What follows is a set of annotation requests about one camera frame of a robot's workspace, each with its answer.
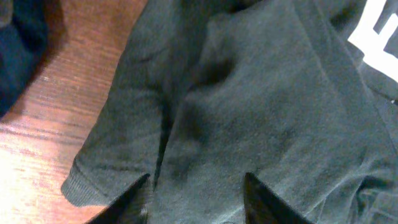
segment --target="white print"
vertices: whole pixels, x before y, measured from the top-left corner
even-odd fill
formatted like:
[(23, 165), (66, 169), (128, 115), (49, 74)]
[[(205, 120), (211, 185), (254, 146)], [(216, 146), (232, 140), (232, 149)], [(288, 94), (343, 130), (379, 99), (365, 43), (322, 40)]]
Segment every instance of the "white print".
[(377, 34), (373, 27), (379, 20), (387, 0), (368, 0), (361, 19), (348, 41), (363, 52), (363, 61), (398, 82), (398, 58), (384, 51), (398, 27), (397, 14), (391, 15)]

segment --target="wooden surface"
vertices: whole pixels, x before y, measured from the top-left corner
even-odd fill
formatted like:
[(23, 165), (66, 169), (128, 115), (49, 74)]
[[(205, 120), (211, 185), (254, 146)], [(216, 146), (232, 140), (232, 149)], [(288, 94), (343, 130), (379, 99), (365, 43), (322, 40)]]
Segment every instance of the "wooden surface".
[(60, 186), (107, 98), (145, 0), (48, 0), (49, 50), (0, 122), (0, 223), (84, 223)]

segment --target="dark blue garment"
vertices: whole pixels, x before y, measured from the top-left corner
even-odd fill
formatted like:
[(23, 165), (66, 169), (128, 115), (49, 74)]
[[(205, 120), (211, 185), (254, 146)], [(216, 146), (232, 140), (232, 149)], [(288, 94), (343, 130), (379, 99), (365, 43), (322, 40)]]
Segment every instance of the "dark blue garment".
[(15, 0), (11, 24), (0, 29), (0, 118), (23, 92), (46, 45), (43, 1)]

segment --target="t-shirt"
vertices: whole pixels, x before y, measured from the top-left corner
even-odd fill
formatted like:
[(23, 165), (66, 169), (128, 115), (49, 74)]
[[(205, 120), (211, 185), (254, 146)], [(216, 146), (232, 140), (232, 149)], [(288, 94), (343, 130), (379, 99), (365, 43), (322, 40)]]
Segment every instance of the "t-shirt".
[(64, 196), (110, 205), (146, 177), (115, 223), (245, 223), (252, 173), (310, 222), (396, 223), (397, 9), (150, 0)]

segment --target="dark blue fabric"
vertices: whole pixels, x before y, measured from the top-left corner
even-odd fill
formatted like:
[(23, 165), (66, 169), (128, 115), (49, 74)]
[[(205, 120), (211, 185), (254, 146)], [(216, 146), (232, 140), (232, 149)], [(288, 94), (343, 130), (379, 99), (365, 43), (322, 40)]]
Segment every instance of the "dark blue fabric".
[(0, 29), (0, 118), (25, 89), (46, 45), (43, 1), (15, 0), (11, 24)]

